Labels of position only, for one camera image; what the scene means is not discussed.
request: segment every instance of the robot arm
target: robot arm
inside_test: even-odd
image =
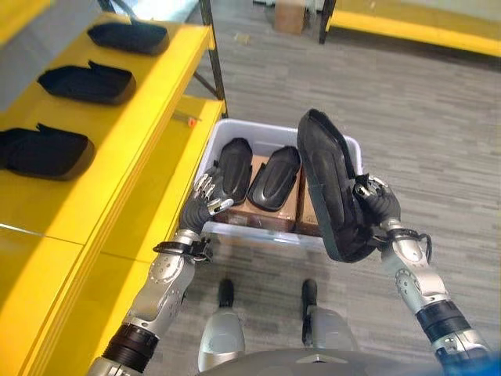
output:
[[[355,194],[386,234],[385,242],[378,246],[383,266],[395,279],[398,293],[418,319],[438,361],[452,372],[488,357],[488,345],[471,328],[429,265],[431,248],[423,251],[422,236],[400,222],[400,206],[388,184],[370,176],[367,187],[355,185]]]
[[[212,168],[193,187],[171,241],[158,244],[146,282],[103,355],[94,360],[88,376],[139,376],[158,341],[178,315],[195,263],[211,258],[208,241],[200,238],[206,221],[233,205],[224,199],[220,171]]]

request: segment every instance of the floor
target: floor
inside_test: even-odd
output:
[[[432,265],[472,326],[499,349],[499,61],[335,29],[319,45],[317,26],[301,37],[277,34],[272,11],[251,0],[212,3],[230,116],[295,127],[311,107],[327,112],[360,142],[365,171],[392,185],[402,220],[432,236]],[[200,22],[198,12],[190,20]],[[199,72],[210,76],[208,61]],[[347,318],[363,351],[434,362],[376,252],[347,265],[319,249],[214,242],[214,263],[198,268],[146,375],[196,373],[223,277],[235,283],[249,353],[301,347],[300,288],[313,277],[320,303]]]

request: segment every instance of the white plastic bin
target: white plastic bin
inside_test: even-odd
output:
[[[269,157],[272,153],[284,146],[296,146],[297,129],[241,121],[224,119],[218,121],[211,134],[211,138],[205,149],[204,156],[198,167],[196,179],[207,171],[214,161],[219,159],[219,154],[224,145],[236,137],[245,138],[254,155]],[[355,139],[345,136],[351,161],[355,172],[362,174],[362,151]],[[310,243],[310,246],[323,247],[322,240],[317,237],[298,235],[296,233],[281,233],[274,230],[255,229],[251,227],[229,225],[226,223],[209,222],[204,227],[206,233],[219,233],[223,235],[250,237],[256,240],[275,240],[292,244]]]

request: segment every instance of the cardboard box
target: cardboard box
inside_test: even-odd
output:
[[[296,233],[320,237],[319,223],[316,220],[315,209],[313,209],[312,199],[308,192],[308,182],[306,174],[301,169],[299,181],[299,194],[297,195],[297,218]]]
[[[266,163],[268,157],[254,155],[252,158],[252,177],[250,183],[254,181],[261,163]],[[256,208],[248,199],[243,204],[233,206],[223,213],[214,217],[216,222],[229,223],[231,225],[256,227],[259,229],[290,232],[296,222],[297,193],[299,191],[299,179],[292,188],[287,201],[278,211],[264,211]]]
[[[305,0],[276,0],[275,30],[300,35],[305,25],[305,9]]]

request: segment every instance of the metal frame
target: metal frame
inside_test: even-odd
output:
[[[212,74],[214,75],[214,89],[202,76],[195,74],[195,78],[207,88],[210,92],[216,94],[216,98],[225,101],[225,112],[222,114],[223,118],[228,117],[228,104],[226,102],[225,87],[222,83],[221,65],[219,64],[218,43],[216,42],[216,33],[214,30],[214,20],[212,19],[212,9],[210,0],[198,0],[200,6],[200,13],[202,14],[202,22],[205,26],[210,26],[212,29],[212,37],[214,39],[214,49],[209,49],[209,58],[211,59]]]
[[[320,22],[320,36],[319,43],[323,45],[326,42],[327,36],[327,23],[329,22],[329,17],[332,16],[334,8],[336,6],[336,0],[325,0],[322,9],[322,20]]]
[[[112,1],[121,7],[131,18],[136,18],[132,9],[122,0],[97,0],[101,9],[105,12],[115,12]],[[214,49],[209,49],[209,58],[211,59],[212,74],[214,75],[214,88],[209,81],[202,77],[198,72],[193,74],[194,78],[201,83],[213,96],[219,100],[225,101],[225,112],[222,113],[223,118],[228,117],[228,104],[226,102],[225,86],[222,83],[221,65],[219,63],[218,43],[216,42],[216,33],[214,31],[214,20],[212,18],[212,9],[210,0],[198,0],[202,22],[205,26],[210,26],[212,30],[212,38],[214,40]]]

